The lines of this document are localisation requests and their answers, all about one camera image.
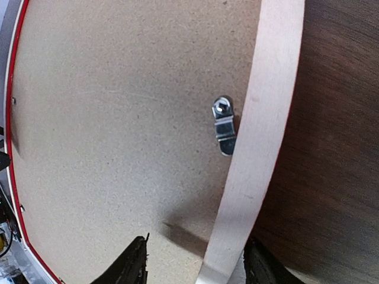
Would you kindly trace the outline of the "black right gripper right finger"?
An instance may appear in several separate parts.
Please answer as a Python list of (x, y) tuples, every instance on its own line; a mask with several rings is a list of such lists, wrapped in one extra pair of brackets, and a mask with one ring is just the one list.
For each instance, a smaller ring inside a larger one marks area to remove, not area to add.
[(289, 272), (260, 241), (248, 241), (243, 253), (247, 284), (304, 283)]

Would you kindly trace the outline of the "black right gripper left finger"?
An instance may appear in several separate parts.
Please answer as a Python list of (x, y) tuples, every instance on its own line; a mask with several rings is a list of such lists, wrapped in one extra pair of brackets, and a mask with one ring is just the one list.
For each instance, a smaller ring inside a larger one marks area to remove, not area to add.
[(137, 236), (109, 268), (91, 284), (147, 284), (147, 241)]

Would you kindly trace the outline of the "pink wooden picture frame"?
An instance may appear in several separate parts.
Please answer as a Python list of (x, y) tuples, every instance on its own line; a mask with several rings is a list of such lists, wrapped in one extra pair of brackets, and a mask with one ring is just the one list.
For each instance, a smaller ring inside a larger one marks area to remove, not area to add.
[[(24, 16), (31, 1), (1, 2), (1, 123), (11, 202), (20, 229), (20, 243), (54, 283), (57, 277), (28, 239), (24, 207), (17, 194), (12, 142), (12, 83)], [(194, 283), (239, 282), (245, 275), (241, 256), (265, 199), (284, 138), (296, 81), (303, 32), (304, 1), (259, 1), (260, 10), (248, 87), (237, 135), (213, 228)]]

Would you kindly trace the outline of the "brown backing board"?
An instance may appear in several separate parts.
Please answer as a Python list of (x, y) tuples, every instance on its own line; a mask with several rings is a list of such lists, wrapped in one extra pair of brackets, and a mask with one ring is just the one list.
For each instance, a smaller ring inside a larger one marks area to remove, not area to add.
[(12, 95), (28, 239), (90, 283), (138, 235), (149, 283), (194, 283), (230, 158), (214, 100), (240, 115), (259, 1), (31, 1)]

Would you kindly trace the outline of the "metal turn clip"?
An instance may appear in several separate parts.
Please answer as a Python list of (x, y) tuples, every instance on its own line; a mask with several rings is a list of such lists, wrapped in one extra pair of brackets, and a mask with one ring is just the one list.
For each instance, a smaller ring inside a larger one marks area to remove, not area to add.
[(218, 97), (213, 103), (212, 112), (215, 136), (219, 143), (220, 151), (224, 156), (231, 156), (237, 139), (231, 100), (225, 96)]

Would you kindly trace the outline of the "aluminium front rail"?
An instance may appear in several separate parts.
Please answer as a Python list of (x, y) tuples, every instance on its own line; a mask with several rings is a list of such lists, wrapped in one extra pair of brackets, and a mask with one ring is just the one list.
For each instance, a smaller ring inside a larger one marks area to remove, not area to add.
[(23, 244), (15, 239), (7, 254), (1, 257), (1, 281), (3, 280), (8, 283), (54, 283)]

